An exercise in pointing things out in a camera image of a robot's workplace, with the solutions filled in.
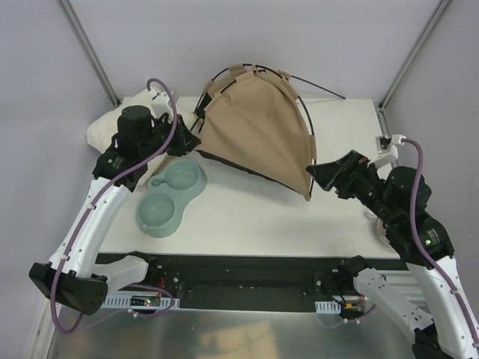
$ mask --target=gray metal frame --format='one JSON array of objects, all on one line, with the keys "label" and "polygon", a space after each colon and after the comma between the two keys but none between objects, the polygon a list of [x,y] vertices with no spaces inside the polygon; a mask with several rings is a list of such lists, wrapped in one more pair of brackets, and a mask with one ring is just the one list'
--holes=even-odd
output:
[{"label": "gray metal frame", "polygon": [[[394,77],[391,86],[389,86],[389,89],[386,91],[383,100],[380,101],[377,105],[377,107],[379,108],[379,124],[381,125],[381,129],[383,130],[383,133],[385,135],[389,134],[388,126],[385,122],[385,108],[388,106],[393,95],[396,93],[396,90],[399,87],[400,83],[403,81],[404,76],[406,76],[406,74],[409,72],[409,69],[411,68],[411,65],[413,64],[414,60],[418,57],[418,54],[424,48],[424,45],[426,44],[430,35],[436,30],[441,19],[444,17],[444,15],[454,1],[455,0],[439,0],[438,4],[434,8],[433,13],[427,20],[426,25],[424,25],[421,33],[419,34],[418,39],[414,42],[414,45],[406,56],[400,69],[397,71],[397,74]],[[112,104],[114,106],[118,106],[121,103],[121,100],[118,98],[115,89],[112,86],[112,83],[109,81],[108,76],[106,75],[106,72],[103,69],[103,66],[93,46],[91,45],[91,42],[88,39],[88,36],[85,33],[85,30],[82,27],[80,19],[76,15],[76,12],[73,9],[70,0],[57,0],[57,3],[63,11],[65,17],[67,18],[67,21],[70,24],[70,27],[72,28],[72,31],[75,34],[79,45],[82,47],[82,50],[85,53],[85,57],[88,59],[92,70],[95,72],[98,81],[100,81],[103,90],[108,95],[109,99],[112,101]]]},{"label": "gray metal frame", "polygon": [[57,0],[58,6],[60,7],[61,11],[65,15],[68,24],[70,25],[72,32],[75,34],[76,39],[80,47],[85,54],[88,62],[91,65],[91,69],[95,72],[95,75],[98,78],[98,81],[102,85],[103,90],[105,91],[106,95],[109,97],[110,101],[112,102],[113,106],[116,107],[120,104],[120,99],[115,92],[115,89],[112,86],[112,83],[108,79],[105,70],[93,48],[91,45],[90,40],[88,39],[87,34],[80,22],[80,19],[76,15],[73,6],[70,3],[70,0]]},{"label": "gray metal frame", "polygon": [[401,65],[399,71],[397,71],[397,74],[394,77],[391,86],[389,86],[389,89],[384,95],[384,99],[379,103],[379,108],[381,109],[382,113],[384,113],[385,108],[388,106],[392,97],[396,93],[397,88],[403,81],[404,76],[406,76],[406,74],[409,72],[409,69],[411,68],[411,65],[413,64],[414,60],[418,57],[419,53],[424,48],[424,45],[426,44],[427,40],[430,38],[430,35],[436,30],[437,25],[444,17],[447,10],[451,7],[453,2],[454,0],[440,0],[439,3],[436,5],[436,8],[434,9],[433,13],[427,20],[426,25],[423,27],[421,33],[419,34],[418,39],[415,41],[414,45],[409,51],[409,54],[407,54],[406,59]]}]

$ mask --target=black wire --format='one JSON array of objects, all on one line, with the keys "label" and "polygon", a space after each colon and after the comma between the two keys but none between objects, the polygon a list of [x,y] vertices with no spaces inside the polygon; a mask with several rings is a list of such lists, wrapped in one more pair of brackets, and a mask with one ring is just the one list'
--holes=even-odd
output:
[{"label": "black wire", "polygon": [[196,125],[198,124],[198,122],[201,120],[201,117],[198,117],[195,121],[195,123],[193,123],[193,126],[191,126],[191,128],[189,129],[190,132],[193,131],[193,129],[196,127]]},{"label": "black wire", "polygon": [[228,88],[230,88],[231,86],[233,86],[234,84],[236,84],[237,81],[236,80],[233,80],[232,82],[230,82],[228,85],[226,85],[220,93],[224,93]]},{"label": "black wire", "polygon": [[215,81],[218,78],[218,76],[220,76],[222,73],[225,73],[226,71],[228,71],[228,68],[221,70],[219,73],[215,75],[215,77],[212,78],[212,80]]},{"label": "black wire", "polygon": [[313,128],[313,121],[311,120],[311,116],[309,114],[308,108],[306,107],[305,102],[302,100],[301,96],[298,96],[298,100],[301,102],[302,107],[305,110],[306,117],[308,118],[309,126],[311,127],[311,134],[314,136],[314,128]]},{"label": "black wire", "polygon": [[198,106],[200,105],[201,101],[203,101],[204,96],[205,96],[205,93],[202,92],[200,98],[198,99],[198,103],[195,106],[194,112],[196,112],[196,110],[198,110]]},{"label": "black wire", "polygon": [[[249,67],[252,67],[253,64],[243,64],[244,67],[246,66],[249,66]],[[265,70],[268,70],[270,71],[271,73],[274,73],[275,75],[277,75],[277,77],[283,77],[278,71],[275,71],[273,69],[270,69],[269,67],[266,67],[266,66],[263,66],[263,65],[255,65],[256,67],[259,67],[260,69],[265,69]]]},{"label": "black wire", "polygon": [[[317,160],[313,160],[313,166],[317,165]],[[309,188],[309,197],[313,194],[314,178],[311,178],[311,187]]]},{"label": "black wire", "polygon": [[335,297],[333,297],[333,295],[328,292],[328,290],[326,289],[326,286],[323,285],[321,286],[321,290],[323,291],[324,294],[326,294],[328,297],[330,297],[333,301],[335,301],[336,303],[338,303],[339,305],[341,305],[341,308],[343,307],[346,307],[346,299],[344,299],[344,297],[340,294],[338,295],[339,298],[341,298],[343,300],[343,302],[341,303],[339,300],[337,300]]},{"label": "black wire", "polygon": [[340,95],[339,93],[335,93],[334,91],[328,90],[327,88],[324,88],[323,86],[319,86],[319,85],[315,84],[314,82],[302,79],[301,77],[291,75],[291,78],[306,82],[307,84],[310,84],[311,86],[314,86],[314,87],[320,88],[321,90],[324,90],[326,92],[332,93],[333,95],[339,97],[340,99],[346,99],[346,97],[344,97],[343,95]]}]

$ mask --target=white bracket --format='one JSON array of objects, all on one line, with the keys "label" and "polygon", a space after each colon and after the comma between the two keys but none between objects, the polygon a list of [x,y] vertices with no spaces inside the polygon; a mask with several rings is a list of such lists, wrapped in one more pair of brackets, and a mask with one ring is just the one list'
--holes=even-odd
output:
[{"label": "white bracket", "polygon": [[403,135],[392,135],[391,138],[387,138],[386,136],[376,137],[378,156],[375,159],[371,159],[367,165],[374,165],[379,170],[381,167],[396,161],[399,158],[397,146],[404,145],[404,138],[406,138],[406,136]]},{"label": "white bracket", "polygon": [[390,286],[376,269],[364,269],[354,278],[355,289],[370,299],[403,332],[409,342],[415,342],[415,329],[433,324],[433,317],[416,307]]},{"label": "white bracket", "polygon": [[341,314],[341,306],[335,301],[317,301],[314,306],[318,314]]},{"label": "white bracket", "polygon": [[151,98],[151,107],[153,108],[155,118],[167,112],[169,114],[168,119],[172,121],[173,109],[171,108],[170,98],[167,93],[151,88],[151,90],[148,91],[148,95],[150,95]]},{"label": "white bracket", "polygon": [[131,283],[141,282],[147,275],[147,270],[148,263],[142,258],[126,256],[117,262],[95,264],[93,273],[107,278],[108,294],[111,294]]}]

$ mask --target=light blue bowl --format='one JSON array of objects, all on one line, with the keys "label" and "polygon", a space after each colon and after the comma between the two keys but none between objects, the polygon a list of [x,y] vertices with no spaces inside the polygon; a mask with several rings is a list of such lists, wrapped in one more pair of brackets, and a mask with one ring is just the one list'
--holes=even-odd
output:
[{"label": "light blue bowl", "polygon": [[147,195],[136,209],[136,221],[156,238],[173,234],[181,224],[183,212],[207,185],[207,175],[193,161],[172,162],[148,181]]}]

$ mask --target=white tabletop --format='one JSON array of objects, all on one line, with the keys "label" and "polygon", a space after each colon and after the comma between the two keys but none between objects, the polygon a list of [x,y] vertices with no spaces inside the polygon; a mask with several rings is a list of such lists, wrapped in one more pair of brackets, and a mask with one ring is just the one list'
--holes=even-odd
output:
[{"label": "white tabletop", "polygon": [[[196,101],[183,97],[179,104],[192,110]],[[316,132],[318,163],[339,159],[351,149],[376,155],[374,138],[381,130],[371,100],[306,103]],[[397,258],[378,238],[376,222],[365,216],[366,209],[357,200],[340,200],[334,191],[315,185],[307,202],[277,183],[197,153],[188,157],[204,169],[208,184],[186,207],[176,233],[156,239],[139,229],[135,211],[146,194],[142,186],[119,211],[101,253]],[[384,177],[389,170],[379,173]]]}]

